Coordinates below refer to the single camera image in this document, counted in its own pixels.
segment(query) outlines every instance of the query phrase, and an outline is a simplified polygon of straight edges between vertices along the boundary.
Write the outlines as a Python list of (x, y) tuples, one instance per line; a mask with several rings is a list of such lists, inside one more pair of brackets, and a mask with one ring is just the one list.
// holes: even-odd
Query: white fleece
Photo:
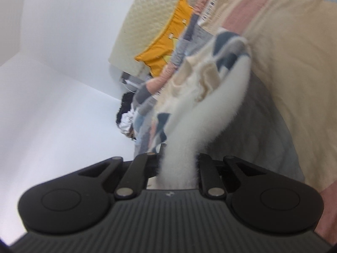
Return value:
[(250, 58), (237, 60), (219, 87), (184, 115), (167, 139), (156, 187), (193, 189), (198, 184), (196, 156), (230, 124), (250, 78)]

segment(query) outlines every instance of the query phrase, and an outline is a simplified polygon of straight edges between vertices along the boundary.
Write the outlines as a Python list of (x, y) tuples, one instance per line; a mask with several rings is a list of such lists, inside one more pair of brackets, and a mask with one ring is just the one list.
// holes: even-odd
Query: cream quilted pad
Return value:
[(112, 49), (109, 62), (133, 76), (149, 72), (134, 57), (142, 52), (167, 23), (178, 0), (135, 0)]

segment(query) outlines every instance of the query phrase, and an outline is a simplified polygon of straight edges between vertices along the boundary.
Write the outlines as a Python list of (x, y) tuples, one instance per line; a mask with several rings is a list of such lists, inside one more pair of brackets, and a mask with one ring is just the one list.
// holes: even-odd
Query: crumpled white fabric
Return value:
[(133, 120), (134, 120), (133, 108), (131, 108), (129, 112), (122, 114), (121, 122), (118, 127), (123, 134), (128, 134), (130, 132), (130, 127), (132, 125)]

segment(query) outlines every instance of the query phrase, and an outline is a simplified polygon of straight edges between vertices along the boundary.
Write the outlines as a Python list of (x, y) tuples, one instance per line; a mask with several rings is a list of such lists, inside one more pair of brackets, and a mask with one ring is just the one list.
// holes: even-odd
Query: bed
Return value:
[(135, 155), (156, 150), (158, 92), (185, 57), (224, 28), (247, 39), (251, 74), (235, 118), (218, 126), (205, 152), (213, 159), (235, 155), (314, 187), (325, 203), (316, 232), (336, 243), (336, 24), (337, 0), (197, 0), (173, 70), (147, 81), (134, 97)]

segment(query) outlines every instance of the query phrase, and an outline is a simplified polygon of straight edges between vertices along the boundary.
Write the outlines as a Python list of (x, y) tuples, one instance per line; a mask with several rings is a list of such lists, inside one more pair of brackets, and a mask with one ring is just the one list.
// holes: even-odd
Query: yellow cloth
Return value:
[(135, 60), (143, 61), (150, 67), (153, 77), (158, 77), (163, 67), (170, 61), (178, 38), (188, 25), (193, 8), (187, 0), (179, 0), (174, 12), (154, 41), (142, 53), (135, 56)]

